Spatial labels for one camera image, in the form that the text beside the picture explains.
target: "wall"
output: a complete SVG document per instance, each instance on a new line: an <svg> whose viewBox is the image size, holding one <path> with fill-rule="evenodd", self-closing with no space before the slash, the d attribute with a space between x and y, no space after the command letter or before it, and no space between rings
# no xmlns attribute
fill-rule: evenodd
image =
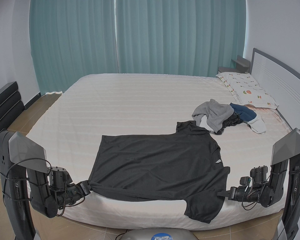
<svg viewBox="0 0 300 240"><path fill-rule="evenodd" d="M0 87L17 81L26 104L40 92L29 41L30 0L0 0Z"/></svg>
<svg viewBox="0 0 300 240"><path fill-rule="evenodd" d="M246 0L244 58L257 48L300 72L300 1Z"/></svg>

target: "floral pillow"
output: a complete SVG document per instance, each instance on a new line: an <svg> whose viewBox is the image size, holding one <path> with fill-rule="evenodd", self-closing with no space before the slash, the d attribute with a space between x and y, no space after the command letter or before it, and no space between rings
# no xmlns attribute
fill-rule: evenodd
<svg viewBox="0 0 300 240"><path fill-rule="evenodd" d="M249 73L224 72L216 76L222 80L239 105L271 109L278 107L271 95Z"/></svg>

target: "gray cloth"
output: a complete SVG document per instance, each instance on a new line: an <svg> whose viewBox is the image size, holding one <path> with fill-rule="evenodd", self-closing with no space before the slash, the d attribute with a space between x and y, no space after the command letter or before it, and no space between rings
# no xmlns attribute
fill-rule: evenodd
<svg viewBox="0 0 300 240"><path fill-rule="evenodd" d="M223 121L228 119L233 112L234 110L230 105L220 104L216 100L211 99L209 102L204 102L196 107L192 117L196 121L196 125L199 126L202 117L206 115L208 126L217 132L222 128Z"/></svg>

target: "round blue logo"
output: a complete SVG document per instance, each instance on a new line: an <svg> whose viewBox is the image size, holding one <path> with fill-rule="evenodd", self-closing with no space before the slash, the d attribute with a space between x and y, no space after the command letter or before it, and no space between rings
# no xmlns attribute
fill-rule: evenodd
<svg viewBox="0 0 300 240"><path fill-rule="evenodd" d="M155 234L151 240L173 240L173 238L167 233L157 233Z"/></svg>

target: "curtain fold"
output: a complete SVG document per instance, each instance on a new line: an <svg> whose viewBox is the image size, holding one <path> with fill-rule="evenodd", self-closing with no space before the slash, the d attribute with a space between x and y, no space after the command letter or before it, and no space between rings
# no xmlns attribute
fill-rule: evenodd
<svg viewBox="0 0 300 240"><path fill-rule="evenodd" d="M120 73L213 77L243 55L246 1L116 0Z"/></svg>
<svg viewBox="0 0 300 240"><path fill-rule="evenodd" d="M88 74L118 73L114 1L31 0L31 55L40 92Z"/></svg>

